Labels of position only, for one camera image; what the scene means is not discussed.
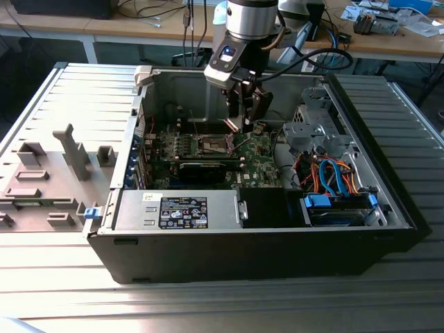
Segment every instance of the blue plastic latch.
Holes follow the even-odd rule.
[[[133,141],[136,141],[138,144],[142,141],[141,137],[139,135],[134,134],[133,135]]]
[[[332,206],[328,196],[323,196],[323,195],[320,195],[320,194],[314,194],[314,195],[311,195],[311,196],[307,196],[304,199],[304,202],[305,202],[305,207],[306,208],[310,208],[310,207],[331,207]]]
[[[368,201],[370,201],[370,204],[372,205],[372,207],[376,207],[377,206],[377,199],[376,199],[375,195],[370,194],[368,196]]]
[[[101,212],[100,207],[87,208],[83,213],[83,217],[85,219],[97,220],[101,218],[100,212]]]
[[[137,160],[135,159],[135,158],[129,158],[128,159],[128,166],[130,166],[130,167],[133,167],[133,166],[135,166],[136,165],[136,163],[137,163]]]

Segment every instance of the gray plastic clip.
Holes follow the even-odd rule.
[[[101,168],[104,167],[115,167],[116,165],[116,154],[112,146],[100,146],[97,150],[97,160]]]
[[[7,227],[12,227],[14,220],[5,213],[0,213],[0,225],[5,225]]]
[[[38,169],[40,163],[37,156],[46,155],[42,146],[37,142],[24,142],[17,151],[17,156],[27,169]]]
[[[72,169],[79,180],[87,180],[89,171],[86,169],[84,156],[78,151],[78,147],[72,137],[74,128],[69,123],[66,130],[54,130],[53,136],[59,139],[66,153],[66,158],[71,162]]]

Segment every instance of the wooden table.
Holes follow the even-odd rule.
[[[90,63],[97,63],[94,50],[95,42],[114,42],[125,44],[157,44],[181,46],[183,39],[182,10],[173,11],[162,15],[161,27],[157,28],[138,19],[124,17],[118,13],[110,20],[97,20],[81,17],[53,17],[45,15],[19,15],[7,1],[8,9],[13,17],[33,37],[51,38],[62,40],[78,40],[83,43],[87,59]],[[137,7],[161,4],[158,0],[136,0]],[[358,35],[353,33],[351,21],[339,19],[343,9],[350,5],[348,0],[327,0],[327,10],[332,21],[340,31],[352,36],[352,42],[348,51],[356,58],[401,60],[415,62],[438,62],[444,53],[444,37],[437,35],[423,37],[419,34],[401,28],[396,36],[387,35]],[[161,8],[153,8],[144,12],[146,15],[155,15],[171,8],[182,6],[177,3],[167,3]],[[133,16],[133,4],[125,5],[122,12]],[[202,43],[203,47],[211,47],[213,38],[213,14],[214,7],[208,7],[208,29]],[[432,16],[444,16],[444,10],[433,9]],[[194,39],[200,37],[203,31],[203,7],[195,6],[195,33]],[[27,37],[18,25],[10,18],[3,6],[0,6],[0,35],[12,35]],[[191,29],[188,29],[187,46],[191,46]],[[318,40],[307,42],[304,51],[312,51],[323,47],[329,47],[330,41],[327,34],[320,32]]]
[[[390,35],[359,35],[353,31],[353,22],[340,19],[344,8],[350,6],[348,0],[327,0],[327,11],[339,31],[352,36],[348,51],[355,58],[370,58],[383,60],[438,62],[444,53],[444,36],[423,37],[404,27],[395,36]],[[432,17],[444,17],[444,10],[434,8],[429,13]],[[327,34],[321,31],[322,37],[315,42],[307,42],[307,49],[319,49],[331,46]]]

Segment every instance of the green circuit board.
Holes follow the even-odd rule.
[[[148,188],[232,189],[235,187],[281,187],[271,157],[270,135],[265,126],[246,134],[181,133],[173,126],[157,127],[146,136]],[[181,171],[189,167],[198,179],[189,181]],[[217,170],[205,178],[206,170]]]

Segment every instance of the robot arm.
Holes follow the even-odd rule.
[[[225,122],[233,131],[237,132],[240,128],[234,126],[229,118],[239,117],[240,107],[240,127],[243,132],[248,132],[252,122],[266,114],[273,95],[262,88],[262,81],[269,79],[262,78],[262,73],[268,64],[270,50],[303,44],[296,42],[298,31],[304,31],[309,18],[307,7],[302,1],[228,0],[225,39],[214,52],[204,74],[207,81],[220,87],[226,96],[228,119]],[[299,37],[305,41],[304,33],[300,33]],[[333,51],[345,53],[349,57],[350,64],[342,68],[351,65],[348,53]],[[303,61],[312,55],[310,53],[299,60]],[[280,72],[286,72],[299,62],[293,62]]]

